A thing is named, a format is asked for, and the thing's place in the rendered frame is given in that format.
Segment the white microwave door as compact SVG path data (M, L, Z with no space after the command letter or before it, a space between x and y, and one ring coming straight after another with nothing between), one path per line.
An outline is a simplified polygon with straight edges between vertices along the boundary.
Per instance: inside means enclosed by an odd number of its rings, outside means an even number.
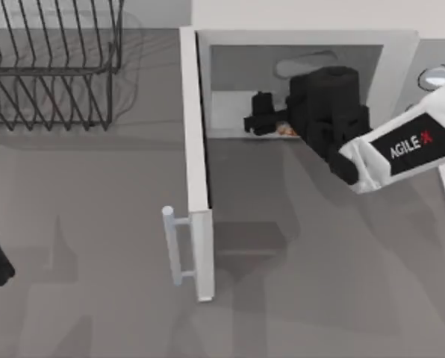
M193 277L199 302L210 302L216 293L214 230L205 162L202 92L196 31L179 29L181 85L184 110L184 147L188 218L193 254Z

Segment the pale microwave oven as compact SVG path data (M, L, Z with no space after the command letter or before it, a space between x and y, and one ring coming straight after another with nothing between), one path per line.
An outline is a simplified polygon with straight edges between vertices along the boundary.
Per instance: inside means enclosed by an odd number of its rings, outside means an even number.
M241 139L239 127L218 128L225 112L214 106L211 49L216 45L380 45L382 54L368 90L374 131L343 145L341 154L358 171L352 189L373 192L403 179L374 141L412 120L415 108L396 115L396 101L420 44L418 30L403 10L414 0L195 0L193 24L199 40L205 132L214 139Z

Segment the round microwave knob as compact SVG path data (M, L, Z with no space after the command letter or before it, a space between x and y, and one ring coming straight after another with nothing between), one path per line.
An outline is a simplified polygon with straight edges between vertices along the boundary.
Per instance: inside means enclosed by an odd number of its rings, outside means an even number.
M433 92L444 84L445 64L424 69L417 78L417 85L424 92Z

